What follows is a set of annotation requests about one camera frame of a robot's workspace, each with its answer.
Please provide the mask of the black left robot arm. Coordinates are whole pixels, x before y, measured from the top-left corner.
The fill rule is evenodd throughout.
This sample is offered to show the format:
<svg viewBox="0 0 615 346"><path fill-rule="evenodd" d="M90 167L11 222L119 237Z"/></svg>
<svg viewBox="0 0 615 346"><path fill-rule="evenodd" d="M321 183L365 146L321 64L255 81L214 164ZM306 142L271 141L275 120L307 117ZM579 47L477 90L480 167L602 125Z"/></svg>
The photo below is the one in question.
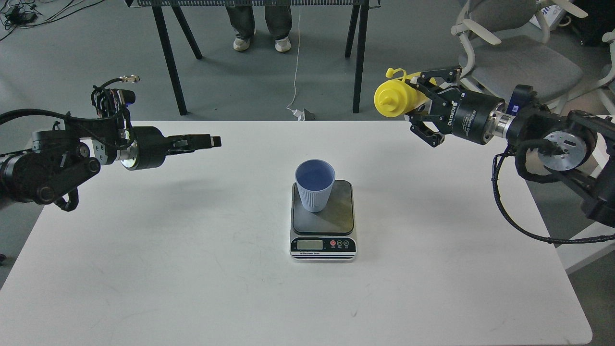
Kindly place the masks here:
<svg viewBox="0 0 615 346"><path fill-rule="evenodd" d="M110 88L113 83L136 83L136 75L114 78L94 86L90 96L96 118L79 118L37 108L5 112L5 124L26 116L56 118L50 131L32 134L32 147L1 156L1 207L35 202L73 211L78 187L115 161L130 171L160 167L171 155L221 147L221 138L208 134L163 136L153 126L134 126L129 105L131 90Z"/></svg>

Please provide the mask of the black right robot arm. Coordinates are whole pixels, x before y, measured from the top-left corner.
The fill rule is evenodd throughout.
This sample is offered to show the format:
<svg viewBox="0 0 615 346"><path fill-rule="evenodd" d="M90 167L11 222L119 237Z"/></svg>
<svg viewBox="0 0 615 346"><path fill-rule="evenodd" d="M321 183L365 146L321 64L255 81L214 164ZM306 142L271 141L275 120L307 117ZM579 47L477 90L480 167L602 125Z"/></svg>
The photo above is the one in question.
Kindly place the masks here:
<svg viewBox="0 0 615 346"><path fill-rule="evenodd" d="M613 235L580 239L556 239L532 234L507 213L498 187L504 160L515 160L524 180L547 184L562 182L582 197L587 219L614 225L614 123L585 111L554 114L538 103L532 88L518 85L507 109L505 100L456 86L461 67L419 72L405 76L404 83L423 94L427 111L411 107L406 112L411 131L431 147L453 135L485 145L494 136L507 147L492 162L494 199L504 219L530 238L556 245L581 245L613 241Z"/></svg>

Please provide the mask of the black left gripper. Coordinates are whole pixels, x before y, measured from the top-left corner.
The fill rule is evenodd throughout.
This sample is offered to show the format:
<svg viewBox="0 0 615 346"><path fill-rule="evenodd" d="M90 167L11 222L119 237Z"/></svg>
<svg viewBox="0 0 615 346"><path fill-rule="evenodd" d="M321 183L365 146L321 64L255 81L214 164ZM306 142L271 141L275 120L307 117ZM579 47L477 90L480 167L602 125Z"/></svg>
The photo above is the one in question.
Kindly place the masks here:
<svg viewBox="0 0 615 346"><path fill-rule="evenodd" d="M134 127L132 144L120 151L119 161L130 171L160 167L168 155L182 155L222 146L220 136L169 136L153 126Z"/></svg>

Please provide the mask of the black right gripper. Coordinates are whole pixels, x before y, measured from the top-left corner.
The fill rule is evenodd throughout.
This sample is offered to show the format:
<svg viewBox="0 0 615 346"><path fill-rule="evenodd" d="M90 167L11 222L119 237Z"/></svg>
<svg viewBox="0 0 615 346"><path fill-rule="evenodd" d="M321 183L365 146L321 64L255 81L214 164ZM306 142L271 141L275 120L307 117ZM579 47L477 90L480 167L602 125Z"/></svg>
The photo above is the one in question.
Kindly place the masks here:
<svg viewBox="0 0 615 346"><path fill-rule="evenodd" d="M448 134L485 145L492 138L493 113L504 109L502 98L454 86L461 73L461 66L428 70L418 72L407 83L428 99L443 99L435 101L435 115L427 112L406 114L411 132L433 148L442 144L444 135ZM435 123L438 131L433 131L425 122Z"/></svg>

